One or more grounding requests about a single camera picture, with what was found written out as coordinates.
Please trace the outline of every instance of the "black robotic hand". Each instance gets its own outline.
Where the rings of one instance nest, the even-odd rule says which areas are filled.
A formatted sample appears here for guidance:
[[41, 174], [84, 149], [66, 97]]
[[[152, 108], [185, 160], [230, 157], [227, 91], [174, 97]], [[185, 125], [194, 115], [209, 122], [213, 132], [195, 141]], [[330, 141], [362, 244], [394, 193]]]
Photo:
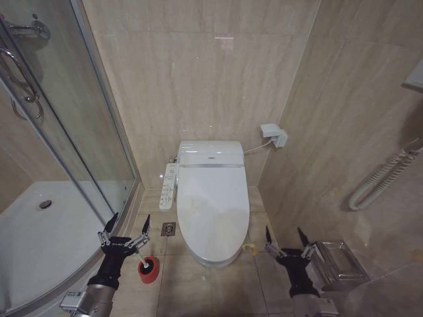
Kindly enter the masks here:
[[90, 278], [88, 285], [104, 285], [117, 290], [119, 287], [118, 278], [120, 276], [120, 269], [124, 260], [128, 256], [138, 252], [138, 248], [149, 240], [150, 215], [148, 215], [144, 223], [141, 234], [133, 239], [128, 236], [112, 236], [109, 238], [117, 218], [118, 214], [115, 214], [107, 222], [104, 230], [98, 232], [104, 259], [97, 274]]
[[[310, 243], [305, 234], [298, 228], [298, 233], [304, 247], [308, 250]], [[304, 250], [282, 248], [280, 251], [272, 245], [272, 238], [266, 227], [266, 249], [275, 256], [276, 261], [286, 268], [291, 282], [289, 295], [294, 297], [299, 294], [313, 294], [319, 297], [319, 292], [313, 287], [305, 268], [310, 263], [309, 256], [306, 256]]]

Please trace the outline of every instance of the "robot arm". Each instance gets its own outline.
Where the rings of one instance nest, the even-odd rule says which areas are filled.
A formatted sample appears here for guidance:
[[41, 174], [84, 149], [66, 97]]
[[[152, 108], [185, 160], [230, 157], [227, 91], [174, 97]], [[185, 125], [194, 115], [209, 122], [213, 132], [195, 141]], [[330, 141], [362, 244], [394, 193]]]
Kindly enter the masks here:
[[313, 286], [306, 267], [309, 265], [314, 247], [306, 235], [298, 228], [304, 250], [282, 248], [278, 250], [272, 245], [268, 227], [266, 227], [265, 249], [275, 257], [275, 260], [286, 268], [291, 282], [289, 295], [292, 298], [295, 317], [333, 317], [338, 316], [334, 303], [329, 299], [321, 299]]
[[[112, 236], [113, 226], [118, 218], [115, 214], [109, 220], [102, 232], [98, 232], [104, 259], [95, 276], [89, 279], [83, 292], [67, 292], [60, 307], [74, 317], [107, 317], [112, 311], [112, 299], [119, 287], [120, 269], [124, 260], [132, 254], [139, 254], [141, 248], [149, 240], [150, 215], [144, 223], [142, 232], [136, 238], [127, 236]], [[144, 267], [148, 267], [140, 256]]]

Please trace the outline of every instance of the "tiled floor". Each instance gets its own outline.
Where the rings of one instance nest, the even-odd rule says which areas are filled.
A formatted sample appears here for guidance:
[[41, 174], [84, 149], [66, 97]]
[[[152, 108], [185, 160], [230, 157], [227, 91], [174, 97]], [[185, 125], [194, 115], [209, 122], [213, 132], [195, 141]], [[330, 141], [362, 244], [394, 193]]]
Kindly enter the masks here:
[[176, 221], [176, 209], [160, 211], [159, 198], [159, 190], [145, 191], [132, 230], [132, 236], [137, 235], [147, 215], [151, 215], [151, 240], [141, 250], [159, 260], [159, 277], [152, 284], [143, 284], [137, 273], [138, 258], [128, 258], [122, 268], [112, 316], [293, 316], [288, 275], [263, 252], [269, 222], [257, 188], [249, 188], [250, 226], [246, 242], [256, 244], [260, 253], [255, 257], [241, 253], [231, 265], [221, 269], [200, 265], [190, 255], [179, 228], [175, 236], [161, 236], [161, 224]]

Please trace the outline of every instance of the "yellow object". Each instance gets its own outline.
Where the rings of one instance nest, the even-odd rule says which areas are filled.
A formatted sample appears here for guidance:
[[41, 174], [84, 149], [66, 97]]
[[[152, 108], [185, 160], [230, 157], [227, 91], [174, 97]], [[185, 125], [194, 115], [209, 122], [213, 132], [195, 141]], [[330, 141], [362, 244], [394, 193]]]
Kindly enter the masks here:
[[256, 256], [258, 254], [258, 249], [254, 243], [244, 243], [243, 250], [245, 251], [246, 249], [251, 249], [249, 254], [251, 254], [252, 256]]

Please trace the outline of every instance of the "shower enclosure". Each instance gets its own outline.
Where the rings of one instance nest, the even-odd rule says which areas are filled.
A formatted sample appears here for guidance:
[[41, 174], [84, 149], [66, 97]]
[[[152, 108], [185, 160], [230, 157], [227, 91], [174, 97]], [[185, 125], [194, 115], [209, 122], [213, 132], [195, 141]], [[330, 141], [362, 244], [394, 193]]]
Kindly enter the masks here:
[[98, 252], [139, 183], [80, 0], [0, 3], [0, 316]]

